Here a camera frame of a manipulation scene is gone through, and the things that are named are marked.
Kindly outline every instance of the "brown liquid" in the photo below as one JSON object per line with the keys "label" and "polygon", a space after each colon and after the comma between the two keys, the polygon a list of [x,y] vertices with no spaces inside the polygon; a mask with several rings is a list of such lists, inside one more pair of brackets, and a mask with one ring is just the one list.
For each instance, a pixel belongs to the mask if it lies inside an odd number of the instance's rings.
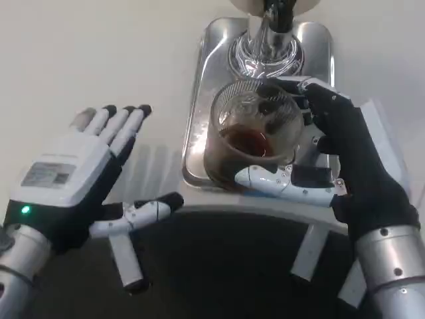
{"label": "brown liquid", "polygon": [[260,131],[236,124],[220,131],[220,135],[237,150],[258,157],[273,156],[267,137]]}

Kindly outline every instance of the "screw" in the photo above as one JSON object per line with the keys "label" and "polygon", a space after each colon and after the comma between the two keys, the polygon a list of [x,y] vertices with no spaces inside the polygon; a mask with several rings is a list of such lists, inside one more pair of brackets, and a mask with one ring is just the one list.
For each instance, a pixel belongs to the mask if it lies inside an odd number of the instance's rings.
{"label": "screw", "polygon": [[396,276],[401,276],[403,274],[403,270],[401,270],[400,268],[395,268],[394,269],[394,274]]}

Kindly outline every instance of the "stainless steel drip tray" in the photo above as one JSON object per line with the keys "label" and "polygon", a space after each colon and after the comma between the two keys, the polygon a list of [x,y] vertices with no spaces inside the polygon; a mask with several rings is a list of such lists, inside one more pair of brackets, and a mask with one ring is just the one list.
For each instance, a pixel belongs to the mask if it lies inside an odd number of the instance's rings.
{"label": "stainless steel drip tray", "polygon": [[[204,169],[204,150],[207,141],[211,105],[218,91],[235,80],[228,63],[228,50],[233,40],[248,26],[247,19],[221,18],[213,21],[201,40],[198,65],[193,88],[193,104],[184,146],[183,176],[187,183],[197,187],[214,187]],[[294,23],[294,35],[304,51],[303,75],[314,76],[334,85],[332,36],[318,23]],[[301,139],[296,161],[309,154],[311,140],[323,135],[310,125]],[[337,172],[335,157],[320,155],[316,166],[331,167]]]}

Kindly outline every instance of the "black glove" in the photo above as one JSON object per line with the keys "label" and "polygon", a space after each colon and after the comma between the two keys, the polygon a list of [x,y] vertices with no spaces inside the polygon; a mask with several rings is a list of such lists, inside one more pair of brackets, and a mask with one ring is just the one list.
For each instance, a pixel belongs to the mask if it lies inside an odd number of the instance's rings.
{"label": "black glove", "polygon": [[384,168],[360,108],[317,84],[304,94],[316,126],[326,134],[319,151],[339,156],[348,195],[335,197],[331,206],[336,218],[348,224],[351,240],[382,227],[420,227],[406,192]]}

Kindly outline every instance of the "glass cup rim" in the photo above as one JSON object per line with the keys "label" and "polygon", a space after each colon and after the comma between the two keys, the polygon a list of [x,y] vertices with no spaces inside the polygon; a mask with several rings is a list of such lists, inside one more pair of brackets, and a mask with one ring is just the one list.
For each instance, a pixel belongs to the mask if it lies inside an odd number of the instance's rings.
{"label": "glass cup rim", "polygon": [[266,85],[268,85],[268,86],[273,86],[274,88],[277,88],[279,91],[281,91],[281,92],[283,92],[284,93],[284,95],[285,95],[285,98],[287,98],[287,99],[289,99],[289,101],[291,101],[291,104],[293,105],[293,106],[295,106],[295,108],[294,109],[296,109],[296,110],[298,110],[298,115],[299,116],[302,116],[302,112],[301,112],[301,110],[298,108],[298,105],[297,105],[297,103],[295,102],[295,100],[290,96],[290,94],[288,93],[288,92],[286,92],[283,88],[281,88],[280,86],[278,86],[278,85],[276,85],[276,84],[273,84],[273,83],[271,83],[271,82],[268,82],[268,81],[265,81],[265,80],[260,80],[260,79],[257,79],[257,78],[253,78],[253,79],[248,79],[248,80],[237,80],[237,81],[234,81],[234,82],[232,82],[232,83],[230,83],[230,84],[227,84],[227,85],[225,85],[225,86],[223,86],[220,90],[219,90],[219,92],[216,94],[216,96],[214,97],[214,100],[212,101],[212,106],[211,106],[211,115],[210,115],[210,119],[211,119],[211,124],[212,124],[212,127],[214,128],[214,131],[215,131],[215,133],[218,135],[218,139],[220,140],[220,142],[221,143],[223,143],[224,144],[224,146],[226,147],[226,148],[228,148],[229,150],[231,150],[232,152],[235,152],[236,154],[238,154],[238,155],[240,155],[240,156],[242,156],[242,157],[244,157],[244,158],[246,158],[246,159],[248,159],[248,160],[250,160],[250,161],[254,161],[254,162],[256,162],[256,163],[264,163],[264,164],[267,164],[267,163],[270,163],[270,162],[275,162],[276,160],[280,160],[280,159],[282,159],[282,158],[284,158],[284,157],[286,157],[286,156],[288,156],[289,154],[279,154],[279,155],[275,155],[275,156],[266,156],[266,157],[260,157],[260,156],[252,156],[252,155],[250,155],[250,154],[247,154],[247,153],[244,153],[244,152],[242,152],[242,151],[240,151],[240,150],[238,150],[237,148],[234,148],[233,146],[231,146],[227,141],[226,141],[226,139],[225,138],[223,138],[221,135],[220,135],[220,131],[218,130],[218,127],[217,127],[217,123],[218,123],[218,118],[215,116],[215,112],[214,112],[214,109],[215,109],[215,105],[216,105],[216,101],[218,100],[218,98],[220,97],[220,95],[223,93],[223,91],[224,90],[226,90],[230,85],[235,85],[236,83],[239,83],[239,82],[251,82],[251,81],[258,81],[258,82],[262,82],[262,83],[264,83],[264,84],[266,84]]}

